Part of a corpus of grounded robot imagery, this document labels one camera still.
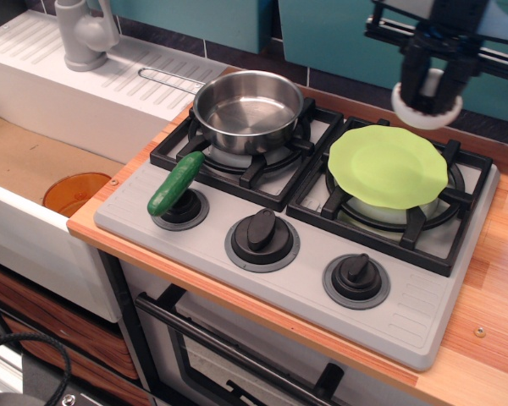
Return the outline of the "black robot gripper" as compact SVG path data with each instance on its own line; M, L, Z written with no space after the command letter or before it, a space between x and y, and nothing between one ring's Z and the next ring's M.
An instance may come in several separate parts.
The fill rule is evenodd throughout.
M508 53L485 46L508 46L508 13L496 1L375 1L365 36L404 53L400 98L420 112L431 57L445 60L438 113L453 109L471 77L485 73L508 80Z

